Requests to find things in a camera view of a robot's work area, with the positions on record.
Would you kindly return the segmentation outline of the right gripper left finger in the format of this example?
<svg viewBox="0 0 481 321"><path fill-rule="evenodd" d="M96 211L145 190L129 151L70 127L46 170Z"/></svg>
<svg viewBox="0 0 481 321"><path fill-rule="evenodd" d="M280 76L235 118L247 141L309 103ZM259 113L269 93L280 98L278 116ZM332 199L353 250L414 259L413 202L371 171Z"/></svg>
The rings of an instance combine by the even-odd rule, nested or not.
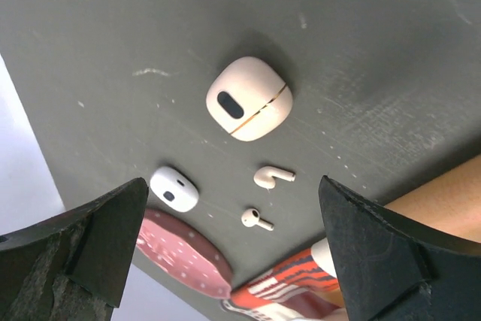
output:
<svg viewBox="0 0 481 321"><path fill-rule="evenodd" d="M122 300L149 188L139 177L1 236L3 320L109 320Z"/></svg>

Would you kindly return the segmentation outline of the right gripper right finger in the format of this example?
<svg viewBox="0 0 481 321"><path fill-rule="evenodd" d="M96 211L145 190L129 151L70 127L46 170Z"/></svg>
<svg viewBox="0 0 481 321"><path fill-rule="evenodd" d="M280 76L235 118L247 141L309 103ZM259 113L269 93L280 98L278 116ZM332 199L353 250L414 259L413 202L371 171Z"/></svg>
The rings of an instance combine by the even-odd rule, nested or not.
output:
<svg viewBox="0 0 481 321"><path fill-rule="evenodd" d="M323 177L319 204L350 320L478 320L480 245Z"/></svg>

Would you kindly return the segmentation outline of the white earbud charging case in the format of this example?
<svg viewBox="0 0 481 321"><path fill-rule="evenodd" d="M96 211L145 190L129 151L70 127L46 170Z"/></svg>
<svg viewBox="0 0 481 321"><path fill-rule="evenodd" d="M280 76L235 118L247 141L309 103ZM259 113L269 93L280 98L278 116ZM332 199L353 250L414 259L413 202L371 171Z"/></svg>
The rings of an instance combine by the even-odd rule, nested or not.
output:
<svg viewBox="0 0 481 321"><path fill-rule="evenodd" d="M198 203L196 186L175 168L162 166L150 178L153 194L173 210L186 213Z"/></svg>

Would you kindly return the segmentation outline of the pink earbud charging case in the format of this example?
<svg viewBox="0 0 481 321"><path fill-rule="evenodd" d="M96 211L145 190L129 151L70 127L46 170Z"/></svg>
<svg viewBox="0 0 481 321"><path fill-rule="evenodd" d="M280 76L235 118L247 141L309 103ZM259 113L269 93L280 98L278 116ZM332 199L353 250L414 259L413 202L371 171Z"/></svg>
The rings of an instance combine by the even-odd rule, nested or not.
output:
<svg viewBox="0 0 481 321"><path fill-rule="evenodd" d="M251 56L233 61L215 79L206 96L212 118L233 138L264 137L290 114L293 95L266 62Z"/></svg>

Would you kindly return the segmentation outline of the orange patterned placemat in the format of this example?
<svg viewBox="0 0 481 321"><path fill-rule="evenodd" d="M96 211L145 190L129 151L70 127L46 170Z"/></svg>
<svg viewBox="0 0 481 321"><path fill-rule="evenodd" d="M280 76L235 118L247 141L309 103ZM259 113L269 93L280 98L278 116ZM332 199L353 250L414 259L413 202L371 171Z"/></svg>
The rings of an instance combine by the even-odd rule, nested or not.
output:
<svg viewBox="0 0 481 321"><path fill-rule="evenodd" d="M439 231L480 240L480 157L387 204L389 210ZM222 301L250 320L348 318L327 239L284 259Z"/></svg>

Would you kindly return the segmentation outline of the pink polka dot plate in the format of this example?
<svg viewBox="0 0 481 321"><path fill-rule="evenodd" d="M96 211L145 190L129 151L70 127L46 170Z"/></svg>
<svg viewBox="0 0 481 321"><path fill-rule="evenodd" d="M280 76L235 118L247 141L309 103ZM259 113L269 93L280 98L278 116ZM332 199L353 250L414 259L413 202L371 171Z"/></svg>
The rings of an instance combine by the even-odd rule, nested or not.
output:
<svg viewBox="0 0 481 321"><path fill-rule="evenodd" d="M175 216L147 208L136 247L184 286L210 298L230 298L233 272L227 259L205 236Z"/></svg>

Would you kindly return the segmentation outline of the pink earbud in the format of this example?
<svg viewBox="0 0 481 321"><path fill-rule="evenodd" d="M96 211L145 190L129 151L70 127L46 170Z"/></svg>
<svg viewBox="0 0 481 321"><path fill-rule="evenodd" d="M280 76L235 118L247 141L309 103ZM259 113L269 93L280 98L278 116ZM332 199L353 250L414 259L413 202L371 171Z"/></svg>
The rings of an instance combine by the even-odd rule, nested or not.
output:
<svg viewBox="0 0 481 321"><path fill-rule="evenodd" d="M293 182L296 178L295 173L274 166L261 167L253 176L253 181L263 189L273 189L277 184L277 179Z"/></svg>
<svg viewBox="0 0 481 321"><path fill-rule="evenodd" d="M263 220L260 217L260 213L255 208L249 208L245 210L240 219L243 225L247 228L259 226L269 232L272 232L274 230L274 225Z"/></svg>

